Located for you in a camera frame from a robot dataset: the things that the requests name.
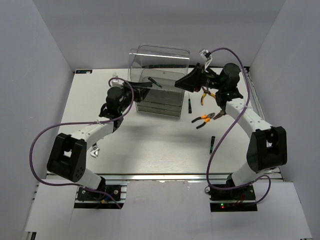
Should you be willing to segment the left blue label sticker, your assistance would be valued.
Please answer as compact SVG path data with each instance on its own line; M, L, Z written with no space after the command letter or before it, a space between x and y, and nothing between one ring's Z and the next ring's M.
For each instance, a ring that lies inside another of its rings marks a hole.
M91 74L92 72L92 69L77 69L75 74Z

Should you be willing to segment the clear plastic drawer cabinet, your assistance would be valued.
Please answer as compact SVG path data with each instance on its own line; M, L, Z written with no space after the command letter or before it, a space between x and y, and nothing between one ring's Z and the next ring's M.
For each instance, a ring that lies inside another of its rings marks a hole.
M163 91L150 89L142 102L136 103L138 112L166 115L180 118L185 91Z

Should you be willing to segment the orange handled pliers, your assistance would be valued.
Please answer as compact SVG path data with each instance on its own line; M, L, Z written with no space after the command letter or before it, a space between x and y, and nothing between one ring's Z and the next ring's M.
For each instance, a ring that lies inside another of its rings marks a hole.
M215 117L215 115L216 115L216 114L215 114L214 112L209 113L209 114L205 114L205 115L203 115L203 116L199 116L199 117L193 119L193 120L191 121L191 123L193 124L193 123L195 123L196 121L203 120L203 122L196 127L196 129L198 130L198 129L204 127L208 122L210 122L211 119L213 119L213 118Z

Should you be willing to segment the front aluminium rail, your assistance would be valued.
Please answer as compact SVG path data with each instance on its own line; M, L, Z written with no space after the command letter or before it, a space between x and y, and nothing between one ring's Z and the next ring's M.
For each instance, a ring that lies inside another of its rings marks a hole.
M226 180L230 174L210 174L210 180ZM205 174L100 174L108 181L166 181L166 180L206 180ZM60 178L60 176L47 172L46 178Z

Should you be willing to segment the right aluminium rail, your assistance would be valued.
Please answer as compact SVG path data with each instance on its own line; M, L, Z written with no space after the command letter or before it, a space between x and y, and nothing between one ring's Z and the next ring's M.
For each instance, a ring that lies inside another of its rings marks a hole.
M241 121L245 124L249 136L246 162L250 176L256 179L287 163L287 132L282 126L273 126L265 121L249 69L246 68L244 72L250 89L251 107L247 108Z

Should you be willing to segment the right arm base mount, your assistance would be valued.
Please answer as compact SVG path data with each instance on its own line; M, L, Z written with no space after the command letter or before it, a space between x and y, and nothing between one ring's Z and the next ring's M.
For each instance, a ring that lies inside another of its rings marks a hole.
M256 212L256 195L252 185L234 190L217 190L210 186L204 189L209 195L212 213Z

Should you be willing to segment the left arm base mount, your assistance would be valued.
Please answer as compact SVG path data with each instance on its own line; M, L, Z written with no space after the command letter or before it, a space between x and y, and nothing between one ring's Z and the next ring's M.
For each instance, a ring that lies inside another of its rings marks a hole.
M121 184L107 184L104 191L109 194L114 200L108 195L100 194L85 190L80 187L77 190L76 198L74 202L75 209L96 209L96 210L118 210L118 205L122 208L127 193L127 186Z

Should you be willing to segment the silver adjustable wrench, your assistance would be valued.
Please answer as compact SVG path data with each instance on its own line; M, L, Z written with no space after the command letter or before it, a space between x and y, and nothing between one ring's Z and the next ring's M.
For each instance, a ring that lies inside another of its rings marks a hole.
M99 147L97 145L97 143L93 144L92 147L91 147L91 151L90 151L90 155L93 157L93 158L97 158L99 156Z

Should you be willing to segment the green black screwdriver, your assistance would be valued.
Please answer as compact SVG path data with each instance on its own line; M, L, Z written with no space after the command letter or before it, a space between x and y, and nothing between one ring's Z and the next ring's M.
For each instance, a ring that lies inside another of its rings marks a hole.
M215 139L216 139L215 136L212 136L210 139L210 148L209 148L210 155L213 153L213 150L214 150Z
M192 104L191 104L191 97L189 92L188 92L188 113L192 114Z
M152 77L148 77L148 80L150 82L152 82L153 84L155 84L156 86L158 86L159 88L163 88L162 85L160 83L158 83L156 80L154 80Z

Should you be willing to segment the yellow handled needle-nose pliers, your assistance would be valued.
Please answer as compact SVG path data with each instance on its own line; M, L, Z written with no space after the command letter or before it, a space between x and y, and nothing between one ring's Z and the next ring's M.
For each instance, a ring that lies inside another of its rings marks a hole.
M206 96L210 96L212 98L216 98L216 95L214 93L212 93L208 88L204 88L202 87L202 91L203 91L203 94L202 94L202 97L200 99L200 104L203 106L204 105L204 99Z

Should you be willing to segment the aluminium rail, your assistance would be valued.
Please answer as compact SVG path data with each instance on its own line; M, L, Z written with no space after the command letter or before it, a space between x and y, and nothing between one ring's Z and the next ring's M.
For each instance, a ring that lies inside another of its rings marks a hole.
M282 126L273 126L265 121L249 69L246 68L244 72L250 89L251 107L247 108L241 121L245 124L249 136L246 162L250 176L256 179L287 163L287 132Z
M230 174L210 174L210 180L226 180ZM108 181L166 181L166 180L206 180L205 174L100 174ZM60 178L60 176L47 172L46 178Z

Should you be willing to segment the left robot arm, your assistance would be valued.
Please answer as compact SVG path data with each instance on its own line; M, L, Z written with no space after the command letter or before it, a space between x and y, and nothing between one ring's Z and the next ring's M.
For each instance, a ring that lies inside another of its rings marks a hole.
M88 193L94 199L103 198L106 193L106 180L86 168L87 151L99 140L114 133L124 120L124 111L133 102L143 101L152 86L150 81L129 81L110 87L98 115L100 119L106 118L107 122L98 120L72 134L58 134L47 162L47 170L88 188Z

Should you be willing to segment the clear hinged cabinet lid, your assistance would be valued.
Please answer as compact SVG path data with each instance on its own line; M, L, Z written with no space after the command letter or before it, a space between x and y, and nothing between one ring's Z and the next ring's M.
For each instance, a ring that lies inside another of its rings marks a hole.
M163 88L152 83L152 90L181 92L175 81L186 76L190 62L190 51L172 46L140 45L132 48L128 57L128 79L131 82L150 82L153 78Z

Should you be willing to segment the yellow handled small pliers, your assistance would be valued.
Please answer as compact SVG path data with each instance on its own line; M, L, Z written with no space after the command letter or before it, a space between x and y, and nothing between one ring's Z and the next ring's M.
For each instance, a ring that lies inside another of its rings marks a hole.
M213 120L217 120L221 118L222 116L226 115L226 112L224 110L221 110L214 118Z

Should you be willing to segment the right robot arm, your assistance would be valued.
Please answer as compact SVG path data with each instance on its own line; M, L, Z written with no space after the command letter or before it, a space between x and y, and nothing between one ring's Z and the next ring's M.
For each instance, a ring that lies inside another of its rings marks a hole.
M234 63L227 63L220 73L197 64L189 74L174 83L176 88L190 93L202 88L215 89L215 101L221 111L213 119L228 115L234 121L227 132L239 125L249 137L246 162L228 177L226 186L220 189L233 200L242 196L244 187L256 182L265 172L288 161L286 130L263 120L249 106L250 98L243 97L238 90L240 76L245 74L245 69Z

